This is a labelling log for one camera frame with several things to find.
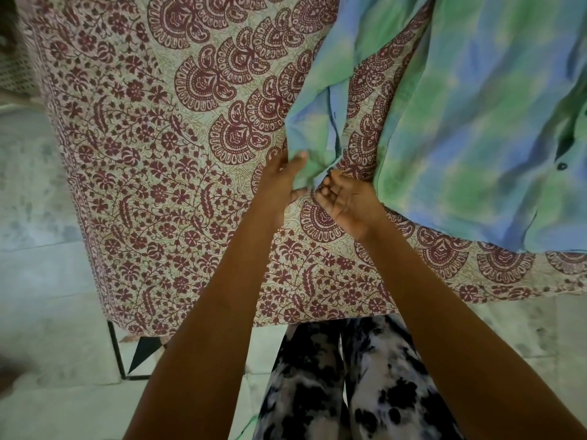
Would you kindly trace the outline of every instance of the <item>tiled floor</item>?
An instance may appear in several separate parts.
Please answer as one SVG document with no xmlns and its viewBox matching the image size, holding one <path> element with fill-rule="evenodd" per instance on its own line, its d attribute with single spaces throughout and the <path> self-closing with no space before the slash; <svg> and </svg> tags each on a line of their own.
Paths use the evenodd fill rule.
<svg viewBox="0 0 587 440">
<path fill-rule="evenodd" d="M 475 310 L 587 424 L 587 296 Z M 259 410 L 284 330 L 253 329 L 231 439 Z M 110 341 L 48 121 L 0 115 L 0 353 L 29 370 L 0 400 L 0 438 L 120 439 L 146 381 L 121 379 Z M 120 343 L 125 374 L 137 344 Z M 162 351 L 128 375 L 148 375 Z"/>
</svg>

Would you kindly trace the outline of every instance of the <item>green string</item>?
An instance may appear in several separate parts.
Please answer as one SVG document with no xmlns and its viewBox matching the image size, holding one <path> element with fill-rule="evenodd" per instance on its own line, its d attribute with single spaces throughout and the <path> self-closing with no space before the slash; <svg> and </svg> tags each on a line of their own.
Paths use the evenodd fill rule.
<svg viewBox="0 0 587 440">
<path fill-rule="evenodd" d="M 243 429 L 241 431 L 241 433 L 238 435 L 238 437 L 236 437 L 234 440 L 239 440 L 240 437 L 242 437 L 242 435 L 245 433 L 246 429 L 251 425 L 251 423 L 253 423 L 254 421 L 257 421 L 259 417 L 256 415 L 253 415 L 253 417 L 249 420 L 249 422 L 246 424 L 245 429 Z"/>
</svg>

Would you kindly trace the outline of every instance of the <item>person's right hand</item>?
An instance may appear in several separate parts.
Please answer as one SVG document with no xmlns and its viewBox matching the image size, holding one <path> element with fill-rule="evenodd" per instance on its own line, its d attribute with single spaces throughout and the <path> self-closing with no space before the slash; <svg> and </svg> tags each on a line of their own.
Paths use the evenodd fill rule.
<svg viewBox="0 0 587 440">
<path fill-rule="evenodd" d="M 316 200 L 350 236 L 362 242 L 389 219 L 371 184 L 334 169 L 316 192 Z"/>
</svg>

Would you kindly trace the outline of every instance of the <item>pants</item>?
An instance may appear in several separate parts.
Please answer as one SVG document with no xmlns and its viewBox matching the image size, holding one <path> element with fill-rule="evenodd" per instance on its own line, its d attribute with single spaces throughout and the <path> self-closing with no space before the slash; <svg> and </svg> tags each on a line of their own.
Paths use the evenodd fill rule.
<svg viewBox="0 0 587 440">
<path fill-rule="evenodd" d="M 343 398 L 345 383 L 348 406 Z M 393 314 L 290 325 L 253 438 L 464 437 L 403 320 Z"/>
</svg>

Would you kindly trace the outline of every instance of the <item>bedsheet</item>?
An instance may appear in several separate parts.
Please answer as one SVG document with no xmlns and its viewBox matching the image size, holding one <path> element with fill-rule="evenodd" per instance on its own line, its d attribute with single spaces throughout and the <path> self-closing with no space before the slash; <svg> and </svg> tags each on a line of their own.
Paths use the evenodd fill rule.
<svg viewBox="0 0 587 440">
<path fill-rule="evenodd" d="M 17 0 L 107 317 L 166 336 L 203 290 L 284 144 L 338 0 Z M 350 81 L 339 166 L 371 179 L 427 4 Z M 463 300 L 582 292 L 587 255 L 511 253 L 389 212 Z M 363 248 L 312 195 L 286 211 L 255 323 L 394 312 Z"/>
</svg>

